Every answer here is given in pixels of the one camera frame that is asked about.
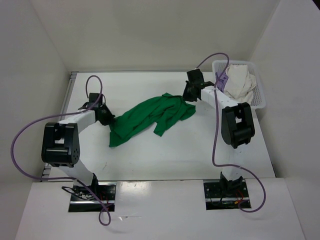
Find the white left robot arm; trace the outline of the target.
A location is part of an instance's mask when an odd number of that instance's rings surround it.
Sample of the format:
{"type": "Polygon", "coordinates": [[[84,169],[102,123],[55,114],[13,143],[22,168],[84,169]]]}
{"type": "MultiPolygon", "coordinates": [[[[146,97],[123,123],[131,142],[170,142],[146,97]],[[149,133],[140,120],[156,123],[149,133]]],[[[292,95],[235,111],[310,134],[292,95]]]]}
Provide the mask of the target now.
{"type": "Polygon", "coordinates": [[[112,124],[115,115],[104,103],[87,103],[87,110],[80,108],[74,114],[59,122],[49,122],[44,127],[41,159],[54,168],[59,168],[68,177],[73,178],[75,185],[84,186],[82,194],[89,200],[96,199],[100,187],[96,175],[89,171],[80,160],[80,133],[90,125],[100,122],[103,126],[112,124]]]}

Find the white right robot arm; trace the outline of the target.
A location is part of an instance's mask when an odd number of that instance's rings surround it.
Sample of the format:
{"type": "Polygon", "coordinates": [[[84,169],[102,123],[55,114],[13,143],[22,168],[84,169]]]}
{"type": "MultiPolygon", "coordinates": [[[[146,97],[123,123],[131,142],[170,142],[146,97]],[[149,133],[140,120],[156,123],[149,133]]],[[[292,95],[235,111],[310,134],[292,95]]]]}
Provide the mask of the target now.
{"type": "Polygon", "coordinates": [[[187,81],[182,97],[188,102],[204,101],[215,109],[212,163],[221,168],[220,193],[230,197],[243,181],[243,151],[255,135],[251,106],[247,102],[239,103],[231,99],[210,81],[187,81]]]}

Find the green t shirt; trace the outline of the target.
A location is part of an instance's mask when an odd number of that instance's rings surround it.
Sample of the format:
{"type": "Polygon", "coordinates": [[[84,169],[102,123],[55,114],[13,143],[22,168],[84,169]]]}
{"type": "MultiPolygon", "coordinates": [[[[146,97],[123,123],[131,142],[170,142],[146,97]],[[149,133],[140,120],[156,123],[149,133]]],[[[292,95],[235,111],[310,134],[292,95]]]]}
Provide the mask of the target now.
{"type": "Polygon", "coordinates": [[[118,147],[156,123],[153,133],[161,137],[179,121],[196,113],[196,106],[187,103],[181,95],[164,93],[147,99],[118,116],[110,127],[109,147],[118,147]]]}

